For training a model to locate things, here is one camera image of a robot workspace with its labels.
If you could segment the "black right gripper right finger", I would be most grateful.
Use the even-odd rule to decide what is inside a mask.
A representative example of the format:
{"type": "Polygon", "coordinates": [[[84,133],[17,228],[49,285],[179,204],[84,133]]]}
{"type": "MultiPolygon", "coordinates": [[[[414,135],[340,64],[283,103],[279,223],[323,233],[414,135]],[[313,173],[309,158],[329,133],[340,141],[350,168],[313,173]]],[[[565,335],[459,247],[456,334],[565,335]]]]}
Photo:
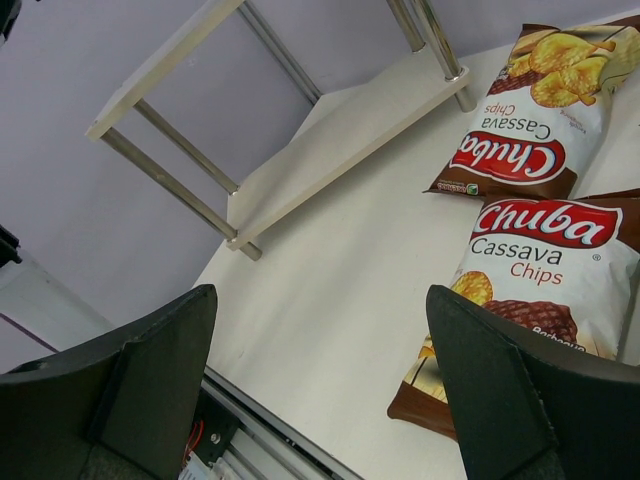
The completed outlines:
{"type": "Polygon", "coordinates": [[[433,285],[426,315],[470,479],[636,479],[639,369],[433,285]]]}

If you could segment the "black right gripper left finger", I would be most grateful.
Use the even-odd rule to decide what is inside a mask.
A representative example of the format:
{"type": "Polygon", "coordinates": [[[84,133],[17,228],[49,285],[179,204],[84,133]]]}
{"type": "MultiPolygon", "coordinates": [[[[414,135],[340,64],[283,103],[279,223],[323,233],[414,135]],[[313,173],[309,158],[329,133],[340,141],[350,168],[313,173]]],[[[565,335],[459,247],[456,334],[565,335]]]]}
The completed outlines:
{"type": "Polygon", "coordinates": [[[217,306],[214,285],[200,285],[2,374],[2,478],[177,478],[217,306]]]}

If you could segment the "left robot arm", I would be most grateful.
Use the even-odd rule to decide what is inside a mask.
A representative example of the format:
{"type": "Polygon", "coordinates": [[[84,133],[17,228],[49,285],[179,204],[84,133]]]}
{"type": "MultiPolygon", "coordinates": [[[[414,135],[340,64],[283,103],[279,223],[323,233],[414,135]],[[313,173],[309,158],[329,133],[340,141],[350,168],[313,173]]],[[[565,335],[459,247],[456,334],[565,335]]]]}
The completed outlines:
{"type": "Polygon", "coordinates": [[[19,240],[3,226],[0,226],[0,267],[10,262],[19,264],[22,258],[18,252],[19,240]]]}

